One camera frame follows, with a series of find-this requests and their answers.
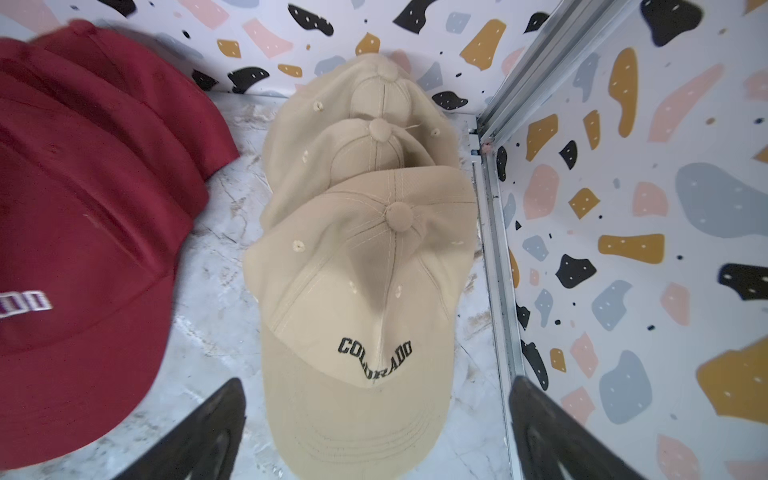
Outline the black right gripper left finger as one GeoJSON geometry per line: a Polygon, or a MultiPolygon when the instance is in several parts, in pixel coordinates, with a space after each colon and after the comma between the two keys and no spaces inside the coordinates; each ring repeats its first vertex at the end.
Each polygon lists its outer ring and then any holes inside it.
{"type": "Polygon", "coordinates": [[[231,378],[116,478],[230,479],[245,410],[242,382],[231,378]]]}

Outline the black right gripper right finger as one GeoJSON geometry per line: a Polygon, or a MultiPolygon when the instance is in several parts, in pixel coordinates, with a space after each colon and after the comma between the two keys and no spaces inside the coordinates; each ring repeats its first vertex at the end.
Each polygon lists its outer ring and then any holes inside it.
{"type": "Polygon", "coordinates": [[[508,404],[525,479],[643,479],[528,378],[514,379],[508,404]]]}

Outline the red cap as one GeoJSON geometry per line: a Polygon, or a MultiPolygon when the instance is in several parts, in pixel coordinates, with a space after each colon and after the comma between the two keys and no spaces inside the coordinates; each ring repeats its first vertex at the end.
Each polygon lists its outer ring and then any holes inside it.
{"type": "Polygon", "coordinates": [[[152,386],[190,218],[131,154],[1,151],[1,466],[77,450],[152,386]]]}
{"type": "Polygon", "coordinates": [[[80,158],[99,180],[115,173],[129,194],[161,194],[196,218],[205,179],[180,141],[146,105],[31,42],[1,41],[1,139],[22,151],[80,158]]]}
{"type": "Polygon", "coordinates": [[[85,68],[151,109],[207,180],[240,157],[218,108],[189,77],[144,44],[74,20],[31,44],[85,68]]]}

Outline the beige cap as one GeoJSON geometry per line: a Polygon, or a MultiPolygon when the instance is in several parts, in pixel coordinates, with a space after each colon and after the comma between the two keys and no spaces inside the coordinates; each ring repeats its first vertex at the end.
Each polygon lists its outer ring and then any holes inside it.
{"type": "Polygon", "coordinates": [[[395,479],[437,442],[477,245],[471,180],[449,166],[354,176],[245,253],[273,442],[302,479],[395,479]]]}
{"type": "Polygon", "coordinates": [[[260,223],[267,231],[331,187],[375,171],[435,164],[405,129],[378,118],[345,119],[317,133],[278,126],[267,136],[264,169],[272,196],[260,223]]]}
{"type": "Polygon", "coordinates": [[[456,132],[435,102],[394,61],[364,54],[312,80],[281,106],[262,149],[270,189],[278,189],[323,130],[342,120],[376,118],[406,129],[438,165],[460,165],[456,132]]]}

